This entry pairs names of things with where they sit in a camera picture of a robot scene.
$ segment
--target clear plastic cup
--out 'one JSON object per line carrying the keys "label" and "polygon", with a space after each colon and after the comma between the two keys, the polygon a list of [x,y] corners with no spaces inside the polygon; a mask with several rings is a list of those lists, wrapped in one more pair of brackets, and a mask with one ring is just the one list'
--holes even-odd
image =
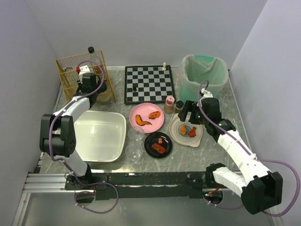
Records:
{"label": "clear plastic cup", "polygon": [[126,155],[133,162],[139,162],[142,157],[142,147],[140,145],[135,145],[134,143],[130,143],[126,147]]}
{"label": "clear plastic cup", "polygon": [[129,129],[128,138],[130,138],[131,141],[133,141],[135,144],[141,145],[143,142],[144,137],[144,131],[141,127],[134,126]]}

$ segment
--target black plate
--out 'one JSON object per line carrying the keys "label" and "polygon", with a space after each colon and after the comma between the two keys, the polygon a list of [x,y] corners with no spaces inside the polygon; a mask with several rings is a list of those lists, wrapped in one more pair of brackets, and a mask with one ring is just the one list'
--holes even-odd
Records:
{"label": "black plate", "polygon": [[[162,146],[166,149],[166,152],[163,154],[160,154],[159,152],[157,152],[155,149],[152,149],[151,147],[154,143],[158,143],[159,138],[162,138],[163,141]],[[169,136],[166,135],[165,133],[154,132],[146,137],[144,142],[144,148],[151,157],[154,157],[156,159],[162,159],[171,153],[171,150],[173,148],[173,143],[171,142]]]}

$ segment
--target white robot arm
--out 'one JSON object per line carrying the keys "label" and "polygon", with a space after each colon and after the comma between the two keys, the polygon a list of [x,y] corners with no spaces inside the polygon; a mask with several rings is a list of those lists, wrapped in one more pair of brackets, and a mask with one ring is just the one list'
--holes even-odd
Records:
{"label": "white robot arm", "polygon": [[106,85],[103,83],[97,93],[83,97],[96,90],[100,86],[101,81],[96,80],[97,75],[91,73],[88,66],[80,67],[79,70],[79,88],[71,102],[54,114],[45,114],[42,116],[40,150],[51,156],[49,150],[50,124],[56,116],[60,115],[55,121],[52,134],[53,158],[54,160],[67,163],[70,169],[72,169],[69,172],[71,175],[75,174],[78,177],[82,177],[83,181],[89,181],[89,177],[91,177],[90,167],[75,150],[76,138],[73,124],[85,111],[92,107],[96,102],[97,93],[104,92]]}
{"label": "white robot arm", "polygon": [[252,214],[280,204],[283,184],[281,175],[278,172],[272,173],[257,160],[256,155],[245,145],[233,124],[222,118],[219,101],[205,89],[201,90],[201,94],[200,103],[203,113],[210,120],[201,113],[197,102],[189,100],[178,115],[180,120],[185,121],[187,113],[191,112],[189,122],[203,124],[207,133],[226,150],[243,175],[239,176],[221,163],[211,164],[206,169],[207,183],[229,188],[241,197],[244,207]]}

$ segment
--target pink plate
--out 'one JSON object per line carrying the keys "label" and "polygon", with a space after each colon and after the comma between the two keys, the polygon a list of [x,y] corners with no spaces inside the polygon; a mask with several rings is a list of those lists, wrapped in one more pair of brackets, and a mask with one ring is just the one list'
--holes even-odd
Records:
{"label": "pink plate", "polygon": [[[161,115],[155,119],[149,119],[149,114],[159,111]],[[136,123],[136,115],[140,115],[143,121],[149,121],[152,125],[139,126]],[[142,103],[134,107],[130,113],[130,123],[134,126],[141,127],[145,133],[153,133],[161,128],[164,123],[164,113],[157,105],[151,103]]]}

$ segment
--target white wall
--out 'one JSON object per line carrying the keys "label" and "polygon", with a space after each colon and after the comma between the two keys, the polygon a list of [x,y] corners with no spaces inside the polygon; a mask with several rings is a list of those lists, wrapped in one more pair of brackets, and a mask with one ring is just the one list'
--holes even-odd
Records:
{"label": "white wall", "polygon": [[12,224],[39,160],[40,118],[59,88],[55,55],[24,0],[0,2],[0,224]]}
{"label": "white wall", "polygon": [[231,67],[266,0],[26,0],[58,57],[102,49],[109,66],[179,65],[213,55]]}
{"label": "white wall", "polygon": [[[269,0],[230,70],[253,152],[282,160],[301,175],[301,1]],[[268,164],[284,178],[283,210],[293,197],[292,172]],[[300,225],[301,198],[284,217]]]}

